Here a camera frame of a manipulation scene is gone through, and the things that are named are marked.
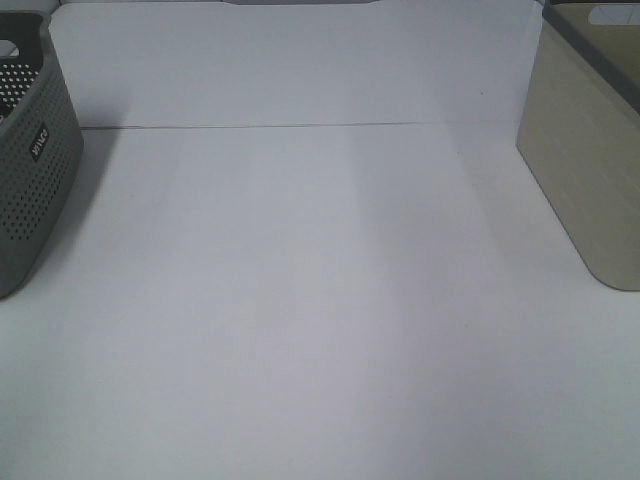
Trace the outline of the beige storage bin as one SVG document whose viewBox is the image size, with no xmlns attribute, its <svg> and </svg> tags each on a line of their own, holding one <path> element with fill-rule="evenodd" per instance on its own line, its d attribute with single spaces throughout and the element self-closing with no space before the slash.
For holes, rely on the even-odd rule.
<svg viewBox="0 0 640 480">
<path fill-rule="evenodd" d="M 516 147 L 591 275 L 639 289 L 639 4 L 548 1 Z"/>
</svg>

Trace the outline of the grey perforated laundry basket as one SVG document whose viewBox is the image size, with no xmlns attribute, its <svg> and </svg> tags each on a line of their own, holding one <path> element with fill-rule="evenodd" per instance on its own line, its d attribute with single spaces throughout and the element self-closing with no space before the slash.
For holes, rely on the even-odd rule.
<svg viewBox="0 0 640 480">
<path fill-rule="evenodd" d="M 1 37 L 1 295 L 28 278 L 76 178 L 84 139 L 40 11 L 4 11 Z"/>
</svg>

